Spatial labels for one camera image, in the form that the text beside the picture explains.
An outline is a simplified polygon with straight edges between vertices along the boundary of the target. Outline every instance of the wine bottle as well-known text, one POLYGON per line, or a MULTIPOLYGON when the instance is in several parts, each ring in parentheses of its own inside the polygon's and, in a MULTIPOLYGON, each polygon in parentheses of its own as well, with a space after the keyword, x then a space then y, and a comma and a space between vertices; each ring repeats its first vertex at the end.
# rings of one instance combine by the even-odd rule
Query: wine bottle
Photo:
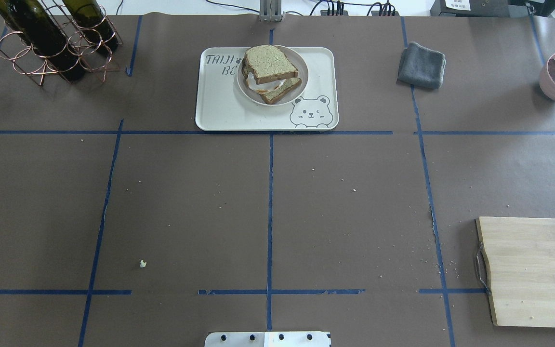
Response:
POLYGON ((9 0, 8 13, 13 22, 24 32, 33 46, 68 81, 83 77, 85 70, 79 57, 71 52, 76 49, 49 17, 38 0, 9 0))
MULTIPOLYGON (((104 15, 102 15, 102 11, 100 11, 100 7, 95 0, 63 1, 76 23, 87 29, 83 31, 83 34, 90 43, 99 44, 100 37, 102 37, 102 41, 112 52, 117 50, 119 43, 115 37, 115 32, 104 19, 104 15)), ((104 46, 98 48, 97 52, 101 55, 108 55, 108 50, 104 46)))
MULTIPOLYGON (((8 0, 0 0, 0 15, 6 21, 6 25, 8 26, 8 28, 10 28, 14 31, 20 31, 18 26, 14 23, 14 21, 10 17, 10 13, 8 12, 8 5, 9 5, 8 0)), ((31 45, 31 42, 29 42, 29 40, 27 40, 27 37, 25 37, 25 34, 20 33, 20 34, 18 34, 18 36, 20 37, 20 39, 22 40, 22 42, 26 46, 31 45)))

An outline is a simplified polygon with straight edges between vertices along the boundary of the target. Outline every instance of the bread slice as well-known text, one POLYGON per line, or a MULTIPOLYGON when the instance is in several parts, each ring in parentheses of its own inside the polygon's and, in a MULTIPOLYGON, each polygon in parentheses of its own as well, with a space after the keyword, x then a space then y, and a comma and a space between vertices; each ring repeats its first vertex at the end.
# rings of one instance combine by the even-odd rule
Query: bread slice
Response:
POLYGON ((253 73, 257 85, 299 76, 299 71, 284 52, 270 44, 245 51, 242 72, 246 78, 253 73))
POLYGON ((280 101, 284 95, 286 95, 291 90, 297 88, 301 84, 301 79, 299 77, 293 77, 284 81, 280 87, 270 92, 260 94, 260 97, 264 100, 264 103, 273 105, 280 101))

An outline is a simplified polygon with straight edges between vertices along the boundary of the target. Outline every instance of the white plate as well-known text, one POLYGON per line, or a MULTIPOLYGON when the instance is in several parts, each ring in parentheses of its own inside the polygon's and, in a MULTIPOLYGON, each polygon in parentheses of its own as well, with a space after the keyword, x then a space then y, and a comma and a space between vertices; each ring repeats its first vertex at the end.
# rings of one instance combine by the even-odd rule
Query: white plate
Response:
POLYGON ((249 97, 249 99, 251 99, 254 103, 257 103, 263 106, 279 106, 279 105, 288 104, 294 99, 297 99, 301 95, 301 93, 304 92, 305 86, 308 84, 308 65, 305 63, 304 58, 302 58, 301 55, 299 55, 299 53, 293 51, 290 48, 279 46, 277 44, 275 45, 275 47, 278 48, 280 51, 284 52, 284 55, 286 55, 288 60, 291 61, 292 65, 294 65, 295 68, 299 70, 298 77, 301 79, 300 85, 297 86, 297 88, 288 92, 286 95, 284 95, 284 97, 279 101, 277 101, 277 103, 273 105, 266 104, 262 99, 262 97, 260 97, 260 95, 257 92, 249 88, 247 83, 245 83, 247 76, 244 76, 242 72, 243 64, 245 63, 245 60, 242 60, 240 62, 238 66, 238 72, 236 73, 236 76, 235 76, 235 79, 237 80, 238 89, 241 91, 241 93, 244 93, 244 95, 249 97))

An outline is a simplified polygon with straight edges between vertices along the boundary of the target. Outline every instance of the metal bracket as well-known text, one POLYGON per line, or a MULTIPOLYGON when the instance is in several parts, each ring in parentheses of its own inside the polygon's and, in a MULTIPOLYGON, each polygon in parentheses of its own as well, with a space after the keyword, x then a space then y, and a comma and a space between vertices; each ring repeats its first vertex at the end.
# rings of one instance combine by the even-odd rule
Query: metal bracket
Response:
POLYGON ((485 280, 483 279, 483 272, 485 270, 482 268, 483 261, 479 260, 479 255, 483 257, 483 242, 480 242, 478 244, 478 249, 476 250, 476 254, 474 255, 474 270, 476 272, 476 277, 478 277, 478 281, 480 281, 481 284, 485 287, 487 295, 491 295, 491 290, 489 290, 489 287, 487 287, 487 283, 485 283, 485 280))
POLYGON ((282 22, 282 0, 260 0, 258 15, 261 22, 282 22))
POLYGON ((330 347, 329 332, 211 333, 205 347, 330 347))

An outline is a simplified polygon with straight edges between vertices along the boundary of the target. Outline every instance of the folded cloth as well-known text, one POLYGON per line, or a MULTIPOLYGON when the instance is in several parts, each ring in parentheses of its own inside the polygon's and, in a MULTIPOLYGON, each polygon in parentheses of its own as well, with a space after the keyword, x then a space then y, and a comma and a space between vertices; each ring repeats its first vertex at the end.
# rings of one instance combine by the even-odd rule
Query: folded cloth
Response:
POLYGON ((424 88, 438 89, 445 74, 445 55, 410 42, 401 53, 397 79, 424 88))

